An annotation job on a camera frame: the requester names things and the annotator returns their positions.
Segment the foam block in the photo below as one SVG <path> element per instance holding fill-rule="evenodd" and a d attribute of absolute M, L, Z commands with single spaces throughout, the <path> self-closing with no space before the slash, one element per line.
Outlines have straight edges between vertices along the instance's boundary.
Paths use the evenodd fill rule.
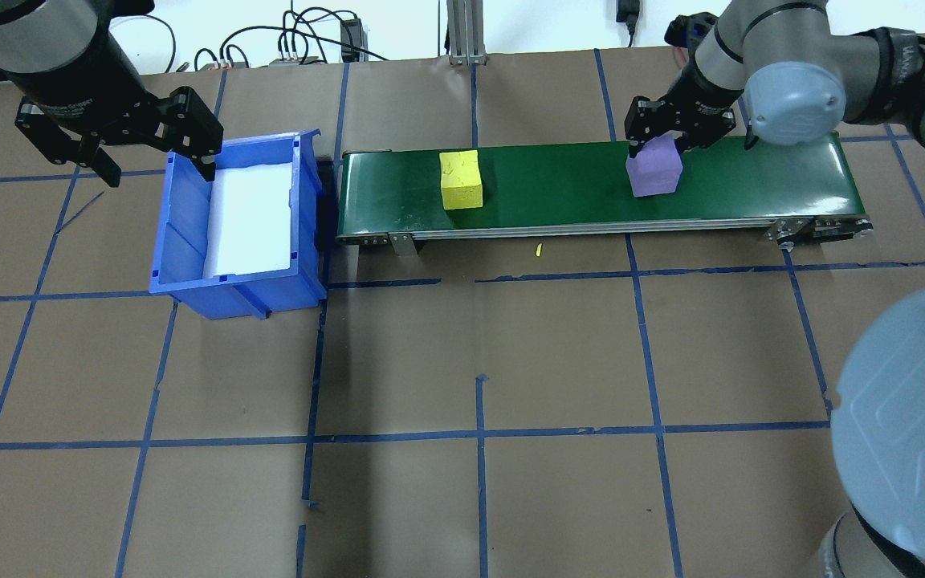
<path fill-rule="evenodd" d="M 673 193 L 683 172 L 673 135 L 656 136 L 635 158 L 627 157 L 627 175 L 635 197 Z"/>
<path fill-rule="evenodd" d="M 446 211 L 484 206 L 484 185 L 476 150 L 441 153 L 441 203 Z"/>

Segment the blue plastic bin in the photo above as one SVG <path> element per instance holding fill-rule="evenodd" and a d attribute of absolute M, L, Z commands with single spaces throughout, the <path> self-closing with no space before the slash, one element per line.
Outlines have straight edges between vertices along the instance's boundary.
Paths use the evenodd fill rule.
<path fill-rule="evenodd" d="M 323 194 L 312 138 L 318 129 L 224 141 L 217 170 L 291 162 L 291 260 L 285 270 L 203 279 L 208 248 L 213 183 L 206 182 L 187 158 L 170 153 L 152 259 L 149 293 L 169 294 L 202 317 L 221 319 L 271 311 L 315 307 L 326 296 L 318 279 L 316 198 Z"/>

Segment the metal post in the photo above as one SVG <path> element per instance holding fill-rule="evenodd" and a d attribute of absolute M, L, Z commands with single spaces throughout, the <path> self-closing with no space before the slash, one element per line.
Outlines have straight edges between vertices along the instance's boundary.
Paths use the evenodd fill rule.
<path fill-rule="evenodd" d="M 448 62 L 471 65 L 487 62 L 484 52 L 484 1 L 447 0 Z"/>

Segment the purple block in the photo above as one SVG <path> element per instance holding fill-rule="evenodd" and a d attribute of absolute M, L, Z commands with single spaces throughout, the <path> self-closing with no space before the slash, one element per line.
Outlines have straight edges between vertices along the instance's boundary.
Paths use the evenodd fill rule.
<path fill-rule="evenodd" d="M 673 193 L 682 172 L 683 162 L 673 135 L 656 136 L 637 157 L 627 157 L 627 175 L 635 197 Z"/>

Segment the grid line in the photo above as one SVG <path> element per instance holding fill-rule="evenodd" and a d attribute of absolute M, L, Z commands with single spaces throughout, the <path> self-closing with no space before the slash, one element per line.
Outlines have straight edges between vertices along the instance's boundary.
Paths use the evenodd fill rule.
<path fill-rule="evenodd" d="M 470 65 L 470 147 L 477 148 L 479 130 L 477 127 L 477 65 Z"/>
<path fill-rule="evenodd" d="M 766 432 L 787 430 L 814 430 L 829 428 L 829 421 L 745 421 L 744 423 L 679 424 L 664 425 L 667 434 L 708 432 Z M 390 442 L 436 442 L 437 440 L 459 440 L 484 438 L 536 438 L 575 436 L 638 436 L 654 435 L 654 425 L 605 425 L 605 427 L 562 427 L 562 428 L 502 428 L 484 430 L 440 430 L 426 432 L 403 432 L 383 434 L 333 434 L 316 435 L 312 442 L 318 444 L 355 444 Z M 305 446 L 309 436 L 250 436 L 250 437 L 206 437 L 151 439 L 149 447 L 229 447 L 229 446 Z M 77 440 L 77 442 L 0 442 L 0 451 L 42 451 L 42 450 L 122 450 L 141 447 L 139 439 Z"/>
<path fill-rule="evenodd" d="M 923 214 L 923 219 L 925 220 L 925 201 L 923 201 L 923 194 L 920 193 L 919 187 L 915 184 L 913 174 L 911 174 L 909 170 L 909 164 L 907 164 L 906 157 L 904 153 L 902 153 L 902 147 L 899 146 L 899 139 L 894 132 L 891 131 L 891 125 L 884 124 L 884 131 L 887 132 L 891 142 L 891 148 L 894 149 L 894 156 L 897 158 L 897 161 L 899 161 L 900 167 L 902 167 L 902 172 L 904 176 L 906 176 L 906 181 L 909 182 L 909 188 L 911 193 L 913 193 L 913 197 L 915 197 L 915 204 L 919 205 L 919 210 Z"/>
<path fill-rule="evenodd" d="M 73 198 L 74 187 L 77 184 L 77 172 L 79 168 L 75 167 L 73 174 L 70 178 L 70 186 L 67 187 L 66 197 L 63 197 L 62 207 L 59 208 L 59 216 L 55 220 L 55 229 L 58 230 L 59 226 L 63 223 L 63 220 L 67 215 L 67 207 L 70 205 L 70 200 Z M 55 252 L 55 243 L 59 240 L 59 235 L 53 233 L 51 241 L 48 242 L 48 249 L 45 251 L 45 259 L 41 264 L 41 271 L 38 274 L 38 282 L 34 288 L 34 295 L 37 296 L 41 293 L 41 288 L 45 283 L 45 275 L 48 274 L 48 264 L 52 260 L 52 253 Z M 2 384 L 2 389 L 0 391 L 0 417 L 2 416 L 2 409 L 5 406 L 6 396 L 10 394 L 10 385 L 12 384 L 12 377 L 14 377 L 16 371 L 16 363 L 19 362 L 19 356 L 21 356 L 21 351 L 23 349 L 23 341 L 26 338 L 26 333 L 30 329 L 31 319 L 34 317 L 35 306 L 37 306 L 37 299 L 31 300 L 30 306 L 26 308 L 26 317 L 23 318 L 23 326 L 19 330 L 19 336 L 16 338 L 16 347 L 14 348 L 14 354 L 10 358 L 10 368 L 6 370 L 6 377 Z"/>
<path fill-rule="evenodd" d="M 594 63 L 598 69 L 598 83 L 601 84 L 601 98 L 605 102 L 605 121 L 609 124 L 609 140 L 616 140 L 616 122 L 613 121 L 613 105 L 609 102 L 609 84 L 605 82 L 605 67 L 601 63 L 601 51 L 594 49 Z"/>
<path fill-rule="evenodd" d="M 334 134 L 334 174 L 337 177 L 341 161 L 341 137 L 344 135 L 344 115 L 345 107 L 348 105 L 348 81 L 349 71 L 352 69 L 350 63 L 344 63 L 344 69 L 341 72 L 341 90 L 339 92 L 339 102 L 337 109 L 337 129 Z M 312 387 L 309 392 L 309 420 L 306 425 L 305 451 L 304 460 L 302 461 L 302 491 L 301 499 L 309 507 L 312 507 L 313 501 L 309 498 L 312 493 L 312 462 L 316 454 L 316 423 L 320 417 L 320 374 L 324 365 L 324 340 L 327 334 L 327 311 L 330 304 L 330 271 L 331 258 L 333 255 L 334 238 L 337 234 L 337 193 L 331 191 L 327 197 L 330 198 L 330 215 L 328 215 L 327 234 L 324 239 L 324 269 L 320 275 L 320 284 L 327 290 L 327 295 L 320 300 L 320 317 L 316 323 L 316 350 L 313 353 L 312 360 Z"/>
<path fill-rule="evenodd" d="M 851 271 L 874 270 L 874 268 L 925 267 L 925 261 L 871 261 L 871 263 L 813 263 L 793 264 L 794 271 Z M 752 273 L 777 273 L 786 271 L 786 266 L 744 266 L 744 267 L 701 267 L 660 268 L 660 270 L 638 271 L 639 277 L 655 275 L 731 275 Z M 630 271 L 586 271 L 586 273 L 546 273 L 529 275 L 500 275 L 493 279 L 475 279 L 473 283 L 522 283 L 527 281 L 572 281 L 573 279 L 626 279 Z M 438 285 L 441 278 L 388 279 L 388 281 L 352 281 L 329 283 L 328 290 L 373 289 L 386 287 L 416 287 Z M 0 295 L 0 303 L 6 301 L 59 301 L 67 299 L 131 299 L 132 297 L 157 297 L 147 291 L 89 291 L 84 293 L 44 293 L 40 295 Z"/>
<path fill-rule="evenodd" d="M 141 492 L 142 477 L 145 474 L 145 462 L 148 458 L 148 450 L 151 446 L 152 427 L 155 425 L 155 414 L 159 407 L 159 384 L 162 383 L 162 377 L 166 370 L 166 360 L 169 359 L 169 345 L 173 340 L 173 326 L 177 322 L 177 301 L 173 301 L 173 306 L 169 310 L 169 321 L 166 322 L 166 337 L 162 340 L 162 351 L 159 352 L 159 366 L 155 373 L 155 384 L 152 385 L 152 399 L 148 406 L 148 416 L 145 418 L 145 431 L 142 434 L 141 443 L 138 451 L 138 465 L 135 467 L 135 479 L 131 484 L 131 498 L 128 501 L 128 513 L 124 517 L 124 533 L 120 536 L 120 549 L 116 557 L 116 572 L 114 578 L 121 578 L 124 575 L 124 566 L 128 560 L 128 545 L 131 543 L 131 529 L 135 523 L 135 513 L 138 509 L 138 496 Z"/>
<path fill-rule="evenodd" d="M 477 376 L 477 535 L 480 542 L 480 578 L 488 578 L 487 562 L 487 462 L 484 435 L 484 384 L 487 376 Z"/>
<path fill-rule="evenodd" d="M 652 403 L 652 425 L 656 436 L 656 453 L 658 455 L 658 476 L 662 484 L 662 498 L 666 509 L 666 526 L 669 529 L 669 547 L 673 556 L 673 573 L 676 578 L 683 578 L 683 563 L 680 560 L 680 541 L 676 531 L 676 514 L 673 510 L 673 491 L 669 483 L 669 465 L 666 460 L 665 427 L 662 421 L 662 411 L 658 407 L 658 390 L 654 379 L 654 366 L 652 363 L 652 344 L 649 341 L 649 327 L 645 315 L 645 300 L 642 296 L 642 276 L 638 273 L 638 257 L 634 253 L 634 246 L 630 241 L 630 234 L 625 237 L 627 242 L 627 258 L 630 261 L 630 278 L 634 282 L 634 307 L 638 312 L 638 331 L 642 338 L 642 354 L 645 355 L 645 374 L 649 383 L 649 399 Z"/>
<path fill-rule="evenodd" d="M 812 333 L 812 322 L 809 321 L 809 311 L 805 307 L 805 297 L 801 296 L 801 285 L 797 282 L 797 273 L 794 271 L 794 262 L 790 257 L 790 251 L 781 251 L 784 257 L 784 266 L 787 270 L 787 279 L 790 281 L 790 288 L 794 293 L 794 303 L 797 305 L 797 314 L 801 318 L 801 330 L 805 333 L 805 340 L 809 346 L 809 356 L 812 358 L 812 369 L 816 373 L 816 383 L 819 384 L 819 396 L 823 400 L 823 407 L 826 409 L 826 417 L 830 417 L 830 411 L 833 411 L 833 402 L 826 395 L 826 374 L 823 372 L 823 364 L 819 360 L 819 348 L 816 347 L 816 336 Z"/>

